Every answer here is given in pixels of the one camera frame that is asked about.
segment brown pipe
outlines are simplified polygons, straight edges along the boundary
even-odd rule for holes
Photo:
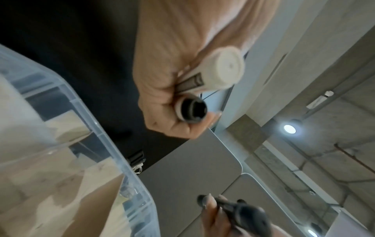
[[[365,167],[367,170],[369,170],[371,173],[375,174],[375,171],[369,167],[368,165],[366,165],[365,163],[363,163],[362,161],[358,160],[355,155],[351,155],[349,154],[348,152],[346,152],[344,149],[342,149],[341,147],[339,147],[339,145],[337,143],[335,143],[333,145],[337,150],[341,151],[342,153],[344,153],[345,155],[347,155],[348,157],[350,157],[352,160],[354,160],[355,162],[357,162],[358,164],[360,164],[361,166]]]

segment hand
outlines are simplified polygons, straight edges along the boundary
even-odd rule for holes
[[[205,200],[205,208],[201,214],[204,237],[251,237],[251,235],[243,229],[232,228],[228,216],[223,209],[217,208],[215,199],[209,194]],[[291,237],[283,229],[272,225],[273,237]]]
[[[220,114],[197,124],[173,109],[178,73],[213,50],[236,46],[243,54],[274,15],[279,0],[141,0],[133,78],[146,127],[168,136],[197,138]]]

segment clear plastic container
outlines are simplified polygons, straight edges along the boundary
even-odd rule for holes
[[[150,193],[70,85],[54,71],[2,45],[0,74],[29,102],[43,121],[75,111],[92,133],[71,145],[70,150],[76,156],[84,154],[95,162],[112,157],[125,174],[120,194],[128,198],[123,207],[129,224],[116,236],[131,233],[132,237],[160,237],[156,206]]]

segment black surface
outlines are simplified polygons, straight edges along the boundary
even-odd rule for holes
[[[2,0],[0,44],[61,75],[124,157],[144,151],[146,169],[185,140],[144,126],[131,72],[137,11],[136,0]]]

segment round light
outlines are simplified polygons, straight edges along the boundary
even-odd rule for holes
[[[318,235],[315,234],[315,232],[313,232],[312,230],[308,230],[308,232],[309,232],[312,236],[314,236],[314,237],[318,237]]]
[[[296,128],[293,127],[292,125],[285,125],[284,130],[285,130],[285,132],[287,132],[289,134],[295,134],[297,132]]]

